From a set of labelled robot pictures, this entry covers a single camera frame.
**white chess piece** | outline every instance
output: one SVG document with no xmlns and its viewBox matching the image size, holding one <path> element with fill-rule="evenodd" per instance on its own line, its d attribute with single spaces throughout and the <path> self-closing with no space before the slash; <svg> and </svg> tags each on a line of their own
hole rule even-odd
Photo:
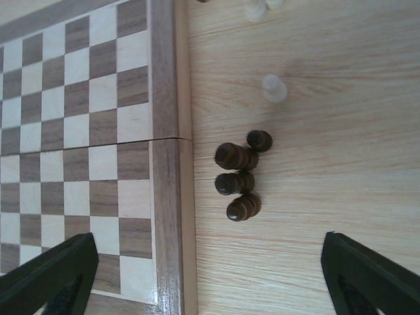
<svg viewBox="0 0 420 315">
<path fill-rule="evenodd" d="M 270 9 L 280 8 L 284 5 L 284 0 L 265 0 Z"/>
<path fill-rule="evenodd" d="M 267 12 L 265 0 L 244 0 L 245 15 L 251 22 L 258 22 L 263 19 Z"/>
<path fill-rule="evenodd" d="M 287 87 L 275 74 L 269 74 L 262 81 L 264 98 L 274 104 L 279 104 L 287 98 Z"/>
</svg>

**chessboard square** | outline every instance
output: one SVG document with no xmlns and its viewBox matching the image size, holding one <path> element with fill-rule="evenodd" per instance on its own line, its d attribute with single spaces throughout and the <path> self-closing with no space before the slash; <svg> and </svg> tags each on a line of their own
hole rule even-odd
<svg viewBox="0 0 420 315">
<path fill-rule="evenodd" d="M 152 259 L 119 257 L 121 294 L 154 301 L 156 295 L 156 271 Z"/>
<path fill-rule="evenodd" d="M 89 17 L 66 24 L 66 54 L 89 46 Z"/>
<path fill-rule="evenodd" d="M 64 151 L 64 181 L 89 180 L 89 151 L 80 148 Z"/>
<path fill-rule="evenodd" d="M 1 184 L 9 182 L 20 182 L 20 157 L 0 157 L 0 181 Z"/>
<path fill-rule="evenodd" d="M 149 179 L 149 142 L 117 145 L 118 179 Z"/>
<path fill-rule="evenodd" d="M 118 142 L 149 140 L 152 137 L 149 103 L 117 109 Z"/>
<path fill-rule="evenodd" d="M 20 246 L 20 265 L 27 263 L 42 254 L 41 246 L 21 245 Z"/>
<path fill-rule="evenodd" d="M 64 118 L 42 122 L 41 150 L 61 150 L 64 147 Z"/>
<path fill-rule="evenodd" d="M 3 99 L 18 97 L 22 94 L 22 69 L 3 74 Z"/>
<path fill-rule="evenodd" d="M 41 246 L 54 247 L 64 242 L 64 217 L 41 215 Z"/>
<path fill-rule="evenodd" d="M 64 82 L 66 85 L 89 79 L 89 48 L 65 56 Z"/>
<path fill-rule="evenodd" d="M 41 183 L 41 213 L 43 215 L 64 214 L 64 183 Z"/>
<path fill-rule="evenodd" d="M 57 24 L 44 31 L 43 58 L 44 60 L 64 56 L 66 46 L 66 27 Z"/>
<path fill-rule="evenodd" d="M 91 146 L 117 142 L 117 110 L 106 110 L 89 115 L 89 141 Z"/>
<path fill-rule="evenodd" d="M 90 78 L 103 77 L 117 72 L 117 43 L 107 41 L 90 49 Z"/>
<path fill-rule="evenodd" d="M 89 179 L 117 179 L 117 146 L 89 148 Z"/>
<path fill-rule="evenodd" d="M 148 102 L 148 67 L 117 74 L 118 107 Z"/>
<path fill-rule="evenodd" d="M 64 147 L 89 146 L 89 114 L 64 118 Z"/>
<path fill-rule="evenodd" d="M 20 244 L 20 214 L 1 213 L 1 243 Z"/>
<path fill-rule="evenodd" d="M 116 7 L 103 7 L 91 13 L 89 25 L 91 46 L 117 38 Z"/>
<path fill-rule="evenodd" d="M 4 100 L 1 112 L 1 126 L 4 128 L 20 126 L 21 98 Z"/>
<path fill-rule="evenodd" d="M 22 95 L 42 91 L 42 62 L 22 68 Z"/>
<path fill-rule="evenodd" d="M 22 67 L 22 38 L 9 41 L 4 46 L 3 71 L 9 72 Z"/>
<path fill-rule="evenodd" d="M 117 108 L 117 75 L 89 81 L 89 111 L 101 112 Z"/>
<path fill-rule="evenodd" d="M 64 182 L 64 214 L 89 216 L 89 182 Z"/>
<path fill-rule="evenodd" d="M 146 0 L 130 0 L 117 6 L 118 37 L 144 31 L 147 28 Z"/>
<path fill-rule="evenodd" d="M 63 151 L 41 152 L 41 182 L 64 181 Z"/>
<path fill-rule="evenodd" d="M 20 215 L 20 243 L 41 246 L 41 214 Z"/>
<path fill-rule="evenodd" d="M 23 41 L 22 65 L 34 64 L 42 61 L 43 35 L 31 36 Z"/>
<path fill-rule="evenodd" d="M 21 108 L 21 123 L 37 123 L 41 121 L 41 92 L 23 96 Z"/>
<path fill-rule="evenodd" d="M 42 91 L 42 121 L 64 117 L 64 87 Z"/>
<path fill-rule="evenodd" d="M 91 216 L 91 232 L 98 253 L 119 255 L 118 218 Z"/>
<path fill-rule="evenodd" d="M 20 182 L 39 182 L 40 180 L 40 154 L 22 154 L 20 156 Z"/>
<path fill-rule="evenodd" d="M 19 183 L 14 184 L 2 184 L 1 185 L 1 212 L 2 213 L 19 213 L 20 185 Z"/>
<path fill-rule="evenodd" d="M 20 183 L 20 213 L 29 215 L 41 214 L 41 183 Z"/>
<path fill-rule="evenodd" d="M 119 254 L 152 259 L 150 219 L 119 218 Z"/>
<path fill-rule="evenodd" d="M 116 180 L 96 180 L 89 183 L 91 215 L 118 217 L 118 185 Z"/>
<path fill-rule="evenodd" d="M 117 71 L 148 65 L 147 30 L 117 39 Z"/>
<path fill-rule="evenodd" d="M 119 256 L 99 254 L 98 270 L 96 271 L 93 289 L 120 293 Z"/>
<path fill-rule="evenodd" d="M 42 73 L 42 89 L 53 89 L 64 85 L 64 56 L 44 62 Z"/>
<path fill-rule="evenodd" d="M 89 217 L 66 215 L 64 217 L 64 229 L 66 240 L 77 234 L 89 233 L 91 231 L 90 219 Z"/>
<path fill-rule="evenodd" d="M 1 137 L 1 153 L 3 155 L 19 153 L 20 127 L 3 129 Z"/>
<path fill-rule="evenodd" d="M 22 125 L 20 128 L 20 151 L 36 152 L 41 150 L 41 122 Z"/>
<path fill-rule="evenodd" d="M 0 271 L 3 274 L 6 274 L 12 271 L 13 269 L 16 269 L 19 267 L 19 262 L 20 262 L 19 245 L 1 244 L 0 252 L 1 252 Z"/>
<path fill-rule="evenodd" d="M 66 117 L 89 113 L 89 81 L 66 85 L 64 114 Z"/>
<path fill-rule="evenodd" d="M 150 219 L 150 181 L 118 181 L 119 217 Z"/>
</svg>

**light wood grain surface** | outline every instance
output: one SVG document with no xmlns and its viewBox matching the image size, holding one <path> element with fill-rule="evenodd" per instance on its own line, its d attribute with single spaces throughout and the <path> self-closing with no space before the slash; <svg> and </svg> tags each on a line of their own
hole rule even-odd
<svg viewBox="0 0 420 315">
<path fill-rule="evenodd" d="M 258 24 L 242 0 L 188 5 L 199 313 L 334 314 L 330 230 L 420 274 L 420 3 L 289 0 Z M 269 73 L 289 87 L 281 106 L 262 98 Z M 263 207 L 236 224 L 213 154 L 256 128 L 274 137 Z"/>
</svg>

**black holder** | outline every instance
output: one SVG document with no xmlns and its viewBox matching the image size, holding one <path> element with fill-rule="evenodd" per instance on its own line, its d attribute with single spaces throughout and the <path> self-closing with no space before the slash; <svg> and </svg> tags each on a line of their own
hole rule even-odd
<svg viewBox="0 0 420 315">
<path fill-rule="evenodd" d="M 0 278 L 0 314 L 83 314 L 97 268 L 93 235 L 73 236 Z"/>
<path fill-rule="evenodd" d="M 344 234 L 327 233 L 321 264 L 338 315 L 420 314 L 420 277 Z"/>
</svg>

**dark wooden square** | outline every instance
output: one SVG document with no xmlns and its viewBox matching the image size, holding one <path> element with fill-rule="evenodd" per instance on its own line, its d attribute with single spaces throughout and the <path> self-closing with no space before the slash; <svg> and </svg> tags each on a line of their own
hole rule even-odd
<svg viewBox="0 0 420 315">
<path fill-rule="evenodd" d="M 42 89 L 52 89 L 64 85 L 64 56 L 43 63 Z"/>
<path fill-rule="evenodd" d="M 18 97 L 22 94 L 22 69 L 7 72 L 3 75 L 3 100 Z"/>
<path fill-rule="evenodd" d="M 24 123 L 37 123 L 41 121 L 42 94 L 41 92 L 22 97 L 21 121 Z"/>
<path fill-rule="evenodd" d="M 41 246 L 41 215 L 20 215 L 20 243 Z"/>
<path fill-rule="evenodd" d="M 64 147 L 64 118 L 41 123 L 41 150 L 61 150 Z"/>
<path fill-rule="evenodd" d="M 1 185 L 1 212 L 20 211 L 20 184 L 2 184 Z"/>
<path fill-rule="evenodd" d="M 20 263 L 20 248 L 15 244 L 1 244 L 1 261 L 0 271 L 4 274 L 19 267 Z"/>
<path fill-rule="evenodd" d="M 117 110 L 89 114 L 89 144 L 117 143 Z"/>
<path fill-rule="evenodd" d="M 64 181 L 89 180 L 89 151 L 87 148 L 64 150 Z"/>
<path fill-rule="evenodd" d="M 92 180 L 89 183 L 91 215 L 118 217 L 118 184 L 116 180 Z"/>
<path fill-rule="evenodd" d="M 20 156 L 20 182 L 41 181 L 39 153 L 22 154 Z"/>
<path fill-rule="evenodd" d="M 41 213 L 43 215 L 64 214 L 64 183 L 41 183 Z"/>
<path fill-rule="evenodd" d="M 117 6 L 117 36 L 123 37 L 147 28 L 146 0 L 130 0 Z"/>
<path fill-rule="evenodd" d="M 108 41 L 90 48 L 90 78 L 104 77 L 117 72 L 117 42 Z"/>
<path fill-rule="evenodd" d="M 42 33 L 24 39 L 23 52 L 22 52 L 23 66 L 27 66 L 28 64 L 34 64 L 36 62 L 42 61 L 42 49 L 43 49 L 42 42 L 43 42 Z"/>
<path fill-rule="evenodd" d="M 118 107 L 149 101 L 147 66 L 117 74 Z"/>
<path fill-rule="evenodd" d="M 149 179 L 149 142 L 117 145 L 118 179 Z"/>
<path fill-rule="evenodd" d="M 89 17 L 66 24 L 66 54 L 89 46 Z"/>
<path fill-rule="evenodd" d="M 90 231 L 90 217 L 82 217 L 75 215 L 66 215 L 64 217 L 64 237 L 66 240 L 77 234 L 88 233 Z"/>
<path fill-rule="evenodd" d="M 20 151 L 20 127 L 1 131 L 1 154 L 18 154 Z"/>
<path fill-rule="evenodd" d="M 119 218 L 119 253 L 123 256 L 152 258 L 150 219 Z"/>
<path fill-rule="evenodd" d="M 66 85 L 64 88 L 64 116 L 89 113 L 89 81 Z"/>
<path fill-rule="evenodd" d="M 119 256 L 98 254 L 99 264 L 93 289 L 120 294 Z"/>
</svg>

